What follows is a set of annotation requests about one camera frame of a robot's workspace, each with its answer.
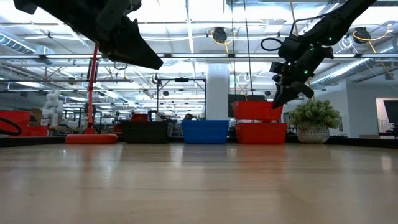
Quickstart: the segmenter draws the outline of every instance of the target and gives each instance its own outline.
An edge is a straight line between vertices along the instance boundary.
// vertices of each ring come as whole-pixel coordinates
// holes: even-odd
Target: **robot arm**
[[[272,63],[270,72],[277,73],[277,93],[274,108],[294,100],[299,93],[311,98],[314,92],[305,82],[312,76],[325,58],[334,59],[333,49],[348,32],[351,24],[376,0],[348,0],[344,5],[323,15],[310,31],[304,35],[290,34],[279,49],[278,55],[285,63]]]
[[[163,61],[141,37],[137,20],[127,17],[141,0],[14,0],[15,7],[34,14],[37,7],[95,42],[109,59],[159,69]]]

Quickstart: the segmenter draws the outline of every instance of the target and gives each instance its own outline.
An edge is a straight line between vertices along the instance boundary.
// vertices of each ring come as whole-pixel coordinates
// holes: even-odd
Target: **black bin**
[[[126,143],[168,143],[169,122],[131,122],[121,123],[123,141]]]

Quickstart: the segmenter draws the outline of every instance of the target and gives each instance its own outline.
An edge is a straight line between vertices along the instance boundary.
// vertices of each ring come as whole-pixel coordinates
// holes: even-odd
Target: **blue plastic container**
[[[229,121],[182,121],[187,144],[225,144]]]

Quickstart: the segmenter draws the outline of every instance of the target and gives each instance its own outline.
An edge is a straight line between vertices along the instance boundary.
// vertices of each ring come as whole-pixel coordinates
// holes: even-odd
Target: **textured plant pot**
[[[330,137],[328,128],[308,128],[303,130],[298,127],[298,140],[305,144],[323,144]]]

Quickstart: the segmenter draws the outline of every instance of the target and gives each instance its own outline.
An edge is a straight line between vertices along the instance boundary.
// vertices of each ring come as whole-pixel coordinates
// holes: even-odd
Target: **person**
[[[185,117],[184,117],[184,120],[191,121],[192,119],[193,119],[193,115],[190,114],[190,113],[186,114]]]

